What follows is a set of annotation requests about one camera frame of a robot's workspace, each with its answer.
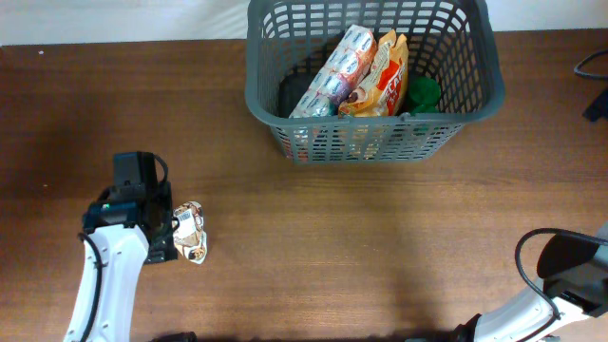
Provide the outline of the brown patterned snack pouch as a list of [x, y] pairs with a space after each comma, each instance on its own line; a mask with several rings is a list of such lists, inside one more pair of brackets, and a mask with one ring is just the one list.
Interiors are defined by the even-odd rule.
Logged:
[[207, 256], [207, 235], [204, 231], [202, 207], [197, 201], [187, 201], [173, 211], [173, 241], [178, 252], [187, 260], [202, 264]]

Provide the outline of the Kleenex tissue multipack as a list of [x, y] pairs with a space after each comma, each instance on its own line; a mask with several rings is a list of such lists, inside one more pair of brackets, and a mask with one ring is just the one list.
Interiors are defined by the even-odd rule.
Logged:
[[[350, 26], [322, 68], [314, 75], [307, 90], [290, 113], [292, 119], [325, 118], [338, 114], [338, 107], [346, 101], [370, 70], [377, 51], [377, 43], [369, 28]], [[361, 152], [362, 129], [356, 129], [350, 143], [345, 143], [345, 128], [332, 130], [301, 127], [294, 131], [296, 150], [288, 150], [287, 157], [309, 158], [308, 146], [313, 147], [313, 158], [320, 161], [325, 150], [330, 159], [346, 151], [353, 158]]]

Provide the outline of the orange snack bag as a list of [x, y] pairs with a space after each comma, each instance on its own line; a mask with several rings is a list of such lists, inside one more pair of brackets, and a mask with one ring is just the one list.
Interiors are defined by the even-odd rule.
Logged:
[[[408, 88], [407, 37], [394, 29], [382, 36], [370, 71], [338, 107], [338, 115], [379, 119], [398, 114]], [[389, 139], [387, 125], [366, 124], [354, 128], [346, 145], [346, 161], [372, 160]]]

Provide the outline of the green lid pale jar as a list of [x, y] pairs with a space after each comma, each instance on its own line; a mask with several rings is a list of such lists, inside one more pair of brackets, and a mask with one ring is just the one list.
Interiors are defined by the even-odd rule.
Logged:
[[[436, 112], [437, 112], [437, 108], [434, 105], [418, 104], [418, 105], [415, 105], [414, 107], [410, 108], [406, 113], [404, 113], [403, 117], [406, 119], [415, 119], [415, 118], [420, 117], [423, 114], [436, 113]], [[429, 123], [422, 123], [421, 121], [416, 121], [413, 124], [412, 135], [415, 137], [422, 137], [422, 136], [425, 136], [429, 132], [430, 129], [431, 129], [431, 126]]]

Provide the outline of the green lid spice jar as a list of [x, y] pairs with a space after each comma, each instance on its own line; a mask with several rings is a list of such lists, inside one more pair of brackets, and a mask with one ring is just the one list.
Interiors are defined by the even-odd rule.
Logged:
[[442, 96], [439, 84], [431, 78], [415, 76], [408, 80], [406, 111], [415, 105], [436, 105]]

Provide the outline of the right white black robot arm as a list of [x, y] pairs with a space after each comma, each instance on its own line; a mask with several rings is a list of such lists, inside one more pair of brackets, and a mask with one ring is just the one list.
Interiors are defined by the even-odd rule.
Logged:
[[[549, 235], [531, 280], [522, 264], [524, 244]], [[447, 342], [549, 341], [555, 330], [607, 312], [607, 229], [594, 236], [555, 227], [536, 228], [515, 247], [515, 265], [526, 287], [502, 307], [474, 315]]]

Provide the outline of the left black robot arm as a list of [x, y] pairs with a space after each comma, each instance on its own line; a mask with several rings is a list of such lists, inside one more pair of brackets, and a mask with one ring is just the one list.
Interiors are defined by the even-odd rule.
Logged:
[[168, 166], [151, 152], [113, 157], [113, 183], [83, 214], [79, 291], [65, 341], [127, 341], [143, 265], [177, 257]]

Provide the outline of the grey plastic basket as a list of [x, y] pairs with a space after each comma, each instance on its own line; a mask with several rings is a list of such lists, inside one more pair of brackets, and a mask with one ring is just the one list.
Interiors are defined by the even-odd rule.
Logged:
[[[408, 40], [408, 74], [441, 89], [429, 113], [294, 119], [291, 111], [346, 30]], [[494, 115], [504, 81], [484, 0], [253, 1], [245, 100], [281, 152], [299, 164], [419, 161], [465, 124]]]

